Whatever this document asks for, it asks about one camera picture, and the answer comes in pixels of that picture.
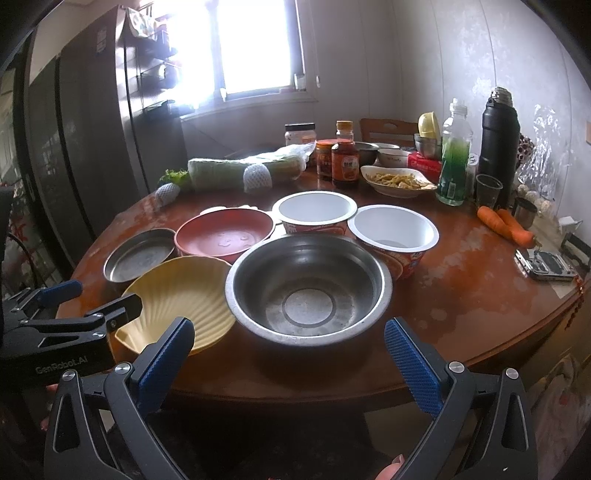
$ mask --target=cable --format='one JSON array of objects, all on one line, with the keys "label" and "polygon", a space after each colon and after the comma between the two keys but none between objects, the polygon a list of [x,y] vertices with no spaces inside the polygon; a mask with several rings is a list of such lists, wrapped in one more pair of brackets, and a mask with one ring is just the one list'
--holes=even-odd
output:
[{"label": "cable", "polygon": [[8,232],[8,238],[14,240],[18,244],[18,246],[21,247],[21,249],[25,252],[25,255],[27,256],[27,260],[29,262],[29,266],[31,267],[31,273],[33,274],[33,286],[35,287],[35,289],[40,288],[41,275],[39,275],[39,272],[37,271],[37,267],[33,262],[33,257],[29,253],[29,250],[27,250],[27,247],[25,247],[25,244],[21,242],[19,237],[17,237],[13,233]]}]

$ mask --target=metal cup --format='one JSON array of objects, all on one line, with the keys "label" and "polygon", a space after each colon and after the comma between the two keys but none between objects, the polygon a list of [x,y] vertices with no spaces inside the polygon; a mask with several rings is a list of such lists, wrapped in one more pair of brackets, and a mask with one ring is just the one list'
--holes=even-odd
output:
[{"label": "metal cup", "polygon": [[537,214],[538,208],[529,200],[519,197],[515,199],[512,215],[523,228],[530,228]]}]

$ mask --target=bottle cap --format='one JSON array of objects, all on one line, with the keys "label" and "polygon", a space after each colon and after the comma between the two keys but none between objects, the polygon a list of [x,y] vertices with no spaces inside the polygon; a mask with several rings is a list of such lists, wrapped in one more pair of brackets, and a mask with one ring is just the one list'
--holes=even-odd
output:
[{"label": "bottle cap", "polygon": [[459,115],[467,116],[468,107],[464,104],[464,100],[453,99],[453,102],[449,104],[449,110],[451,113],[458,113]]},{"label": "bottle cap", "polygon": [[286,124],[286,132],[307,132],[308,130],[316,130],[316,124]]},{"label": "bottle cap", "polygon": [[339,120],[336,122],[336,129],[337,130],[353,130],[353,122],[350,120]]},{"label": "bottle cap", "polygon": [[513,107],[513,96],[511,92],[503,87],[495,87],[491,93],[491,99],[507,106]]}]

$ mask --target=white bowl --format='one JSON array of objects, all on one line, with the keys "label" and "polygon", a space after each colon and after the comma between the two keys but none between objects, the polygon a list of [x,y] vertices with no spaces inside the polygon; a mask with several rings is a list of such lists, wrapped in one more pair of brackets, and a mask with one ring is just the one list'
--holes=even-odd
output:
[{"label": "white bowl", "polygon": [[[428,185],[420,190],[399,189],[398,187],[380,185],[379,183],[375,183],[374,181],[369,179],[369,176],[375,175],[376,173],[390,173],[392,175],[412,175],[417,180],[428,183]],[[411,199],[419,196],[422,193],[434,192],[435,190],[437,190],[437,187],[429,180],[427,180],[425,175],[423,175],[418,170],[413,170],[411,168],[382,168],[374,166],[365,166],[361,167],[361,175],[363,175],[365,181],[369,183],[376,192],[381,193],[382,195],[386,195],[388,197],[395,197],[399,199]]]},{"label": "white bowl", "polygon": [[388,266],[392,277],[407,278],[427,250],[439,241],[433,222],[394,205],[362,207],[348,221],[354,236]]},{"label": "white bowl", "polygon": [[392,150],[400,149],[398,145],[394,145],[391,143],[376,143],[373,142],[374,145],[377,145],[379,148],[390,148]]},{"label": "white bowl", "polygon": [[385,168],[406,168],[408,165],[408,152],[400,148],[380,148],[378,161]]},{"label": "white bowl", "polygon": [[282,198],[273,214],[287,233],[324,231],[344,235],[347,220],[357,211],[355,201],[336,192],[301,192]]}]

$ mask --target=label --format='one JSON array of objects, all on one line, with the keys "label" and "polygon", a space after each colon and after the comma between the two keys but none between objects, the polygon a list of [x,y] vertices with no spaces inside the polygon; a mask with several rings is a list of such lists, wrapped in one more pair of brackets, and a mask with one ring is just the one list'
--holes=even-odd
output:
[{"label": "label", "polygon": [[333,179],[337,181],[355,181],[359,177],[359,155],[347,155],[333,152]]},{"label": "label", "polygon": [[314,143],[315,141],[316,141],[316,134],[301,137],[301,144],[302,145],[306,145],[308,143]]},{"label": "label", "polygon": [[85,355],[85,356],[78,357],[78,359],[72,358],[71,360],[64,360],[64,361],[56,363],[56,364],[35,367],[35,373],[37,375],[43,375],[43,374],[48,374],[48,373],[54,372],[56,370],[65,370],[66,368],[77,367],[78,365],[87,364],[87,363],[88,363],[88,359],[86,358],[86,355]]},{"label": "label", "polygon": [[316,167],[318,168],[318,175],[332,178],[331,153],[321,153],[319,150],[316,150]]},{"label": "label", "polygon": [[453,200],[453,196],[456,194],[456,184],[452,181],[449,183],[449,187],[447,187],[447,198]]}]

